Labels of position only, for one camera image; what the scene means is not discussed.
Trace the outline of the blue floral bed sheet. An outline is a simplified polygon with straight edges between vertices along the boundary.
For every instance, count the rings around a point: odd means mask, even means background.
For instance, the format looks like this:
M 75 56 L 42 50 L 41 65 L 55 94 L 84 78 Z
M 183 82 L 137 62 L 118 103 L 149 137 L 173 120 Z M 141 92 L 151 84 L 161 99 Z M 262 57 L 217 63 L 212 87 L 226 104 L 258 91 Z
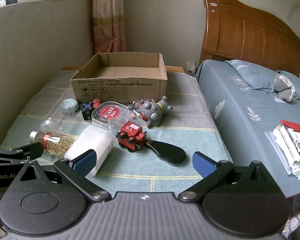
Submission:
M 288 175 L 266 136 L 281 120 L 300 124 L 300 101 L 288 103 L 274 92 L 252 89 L 226 62 L 203 61 L 196 79 L 234 164 L 259 160 L 285 195 L 300 192 L 300 179 Z

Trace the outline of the light blue egg case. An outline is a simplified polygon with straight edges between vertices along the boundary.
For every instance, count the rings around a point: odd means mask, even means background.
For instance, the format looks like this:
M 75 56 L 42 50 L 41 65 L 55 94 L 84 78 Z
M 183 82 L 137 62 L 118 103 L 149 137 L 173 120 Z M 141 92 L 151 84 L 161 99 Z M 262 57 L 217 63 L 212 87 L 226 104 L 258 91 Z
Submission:
M 65 99 L 61 102 L 61 112 L 66 115 L 73 115 L 79 108 L 79 103 L 75 99 Z

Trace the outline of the clear case with red spool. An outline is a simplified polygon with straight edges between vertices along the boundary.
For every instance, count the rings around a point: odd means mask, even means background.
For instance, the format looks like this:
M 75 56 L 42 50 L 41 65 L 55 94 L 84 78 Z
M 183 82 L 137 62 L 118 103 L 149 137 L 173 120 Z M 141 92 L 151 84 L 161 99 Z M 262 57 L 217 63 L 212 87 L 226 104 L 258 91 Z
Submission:
M 129 120 L 129 109 L 120 103 L 107 101 L 92 112 L 91 118 L 95 126 L 116 133 Z

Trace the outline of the pink bottle keychain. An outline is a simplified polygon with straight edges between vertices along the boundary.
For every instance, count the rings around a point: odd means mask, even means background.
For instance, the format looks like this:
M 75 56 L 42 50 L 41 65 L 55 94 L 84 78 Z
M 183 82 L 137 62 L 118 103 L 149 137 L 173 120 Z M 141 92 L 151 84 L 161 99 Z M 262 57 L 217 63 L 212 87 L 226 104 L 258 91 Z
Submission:
M 142 106 L 147 102 L 156 102 L 154 99 L 136 99 L 132 103 L 128 104 L 127 107 L 130 112 L 130 117 L 134 120 L 140 118 L 140 115 L 137 110 L 141 109 Z

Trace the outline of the brown cardboard box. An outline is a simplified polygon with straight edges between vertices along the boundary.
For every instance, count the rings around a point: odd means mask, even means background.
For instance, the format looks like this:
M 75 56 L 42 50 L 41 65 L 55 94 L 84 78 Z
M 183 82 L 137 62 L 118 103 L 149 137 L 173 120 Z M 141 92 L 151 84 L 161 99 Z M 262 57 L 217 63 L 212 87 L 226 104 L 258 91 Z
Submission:
M 161 53 L 98 53 L 76 72 L 71 85 L 79 102 L 159 101 L 166 95 L 167 72 Z

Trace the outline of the black handled brush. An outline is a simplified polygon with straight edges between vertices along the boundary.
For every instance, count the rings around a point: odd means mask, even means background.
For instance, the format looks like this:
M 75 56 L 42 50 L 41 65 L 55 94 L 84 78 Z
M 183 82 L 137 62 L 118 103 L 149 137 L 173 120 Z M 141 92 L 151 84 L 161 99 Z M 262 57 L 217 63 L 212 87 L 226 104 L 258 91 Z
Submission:
M 178 146 L 155 140 L 146 140 L 145 146 L 160 160 L 172 166 L 180 166 L 186 160 L 186 152 Z

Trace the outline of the grey plush toy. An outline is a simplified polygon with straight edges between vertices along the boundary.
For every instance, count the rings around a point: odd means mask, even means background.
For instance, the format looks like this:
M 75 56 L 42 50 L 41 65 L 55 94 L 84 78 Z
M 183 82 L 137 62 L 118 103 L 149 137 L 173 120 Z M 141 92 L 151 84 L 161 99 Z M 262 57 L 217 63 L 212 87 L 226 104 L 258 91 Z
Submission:
M 281 100 L 291 102 L 295 95 L 295 86 L 290 79 L 284 75 L 276 74 L 273 81 L 274 90 Z

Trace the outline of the white wall socket plug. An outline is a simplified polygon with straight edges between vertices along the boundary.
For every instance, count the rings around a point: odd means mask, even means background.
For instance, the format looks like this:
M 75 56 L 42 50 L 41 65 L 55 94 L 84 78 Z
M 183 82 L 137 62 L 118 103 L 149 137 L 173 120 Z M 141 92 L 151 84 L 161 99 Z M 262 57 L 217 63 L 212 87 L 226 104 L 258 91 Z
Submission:
M 194 74 L 196 72 L 196 62 L 187 61 L 186 70 Z

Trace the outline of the blue floral pillow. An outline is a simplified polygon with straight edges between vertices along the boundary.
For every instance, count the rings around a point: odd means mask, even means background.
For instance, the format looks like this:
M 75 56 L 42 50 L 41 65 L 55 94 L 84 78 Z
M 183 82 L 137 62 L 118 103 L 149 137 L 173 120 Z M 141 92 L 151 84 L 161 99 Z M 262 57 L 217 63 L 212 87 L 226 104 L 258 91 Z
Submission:
M 276 75 L 284 75 L 294 85 L 294 98 L 300 100 L 300 79 L 294 74 L 284 70 L 274 71 L 258 64 L 242 60 L 227 60 L 226 63 L 230 64 L 254 90 L 274 92 L 274 80 Z

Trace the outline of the white rectangular plastic box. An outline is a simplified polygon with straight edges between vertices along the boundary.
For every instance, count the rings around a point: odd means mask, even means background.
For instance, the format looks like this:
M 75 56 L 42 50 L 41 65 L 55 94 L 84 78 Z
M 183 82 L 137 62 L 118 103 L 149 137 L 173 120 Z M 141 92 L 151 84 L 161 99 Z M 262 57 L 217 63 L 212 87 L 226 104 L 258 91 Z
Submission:
M 78 138 L 75 139 L 64 157 L 65 159 L 72 160 L 87 150 L 94 150 L 96 152 L 97 162 L 95 167 L 88 174 L 93 177 L 113 149 L 114 141 L 114 136 L 110 131 L 89 125 L 81 132 Z

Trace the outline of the stack of papers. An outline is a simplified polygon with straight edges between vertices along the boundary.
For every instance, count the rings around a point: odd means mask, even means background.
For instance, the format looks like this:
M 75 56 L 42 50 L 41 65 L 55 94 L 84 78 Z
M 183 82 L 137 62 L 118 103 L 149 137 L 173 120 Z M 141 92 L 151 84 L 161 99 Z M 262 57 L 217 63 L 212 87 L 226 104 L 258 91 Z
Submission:
M 300 180 L 300 124 L 281 120 L 273 131 L 265 132 L 289 176 Z

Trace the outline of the glass bottle with yellow beads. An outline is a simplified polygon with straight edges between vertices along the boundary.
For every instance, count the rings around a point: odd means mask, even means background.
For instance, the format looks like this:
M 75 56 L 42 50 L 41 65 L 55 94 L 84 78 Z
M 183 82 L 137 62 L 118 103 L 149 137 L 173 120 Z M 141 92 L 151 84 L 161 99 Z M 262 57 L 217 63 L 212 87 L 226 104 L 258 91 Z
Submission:
M 64 156 L 71 147 L 70 137 L 60 133 L 32 131 L 29 141 L 30 143 L 41 143 L 45 152 L 60 157 Z

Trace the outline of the grey cartoon figure toy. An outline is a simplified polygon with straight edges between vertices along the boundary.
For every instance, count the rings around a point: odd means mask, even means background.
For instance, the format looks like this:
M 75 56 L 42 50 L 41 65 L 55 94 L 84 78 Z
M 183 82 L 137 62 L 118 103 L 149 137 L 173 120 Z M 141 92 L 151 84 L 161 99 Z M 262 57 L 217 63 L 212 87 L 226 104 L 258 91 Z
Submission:
M 146 122 L 148 128 L 152 126 L 159 126 L 162 116 L 170 113 L 173 107 L 168 103 L 167 96 L 163 96 L 158 102 L 146 102 L 136 110 L 141 115 L 143 121 Z

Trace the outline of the clear plastic jar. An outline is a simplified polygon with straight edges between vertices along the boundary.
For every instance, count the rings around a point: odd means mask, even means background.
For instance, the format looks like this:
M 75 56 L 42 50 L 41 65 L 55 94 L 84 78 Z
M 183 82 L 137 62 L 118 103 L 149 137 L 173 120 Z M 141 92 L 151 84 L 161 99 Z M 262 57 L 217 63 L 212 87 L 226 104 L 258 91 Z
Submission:
M 56 120 L 52 118 L 48 118 L 44 120 L 40 125 L 40 130 L 43 132 L 51 132 L 51 133 L 63 133 L 64 120 Z

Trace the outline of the wooden bed headboard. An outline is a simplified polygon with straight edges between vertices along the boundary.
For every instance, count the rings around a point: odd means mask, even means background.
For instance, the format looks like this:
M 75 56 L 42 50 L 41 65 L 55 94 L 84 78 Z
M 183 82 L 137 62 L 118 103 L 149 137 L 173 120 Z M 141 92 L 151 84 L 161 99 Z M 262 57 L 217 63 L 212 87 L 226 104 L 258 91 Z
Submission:
M 204 60 L 252 62 L 300 74 L 300 38 L 275 15 L 238 0 L 203 0 Z

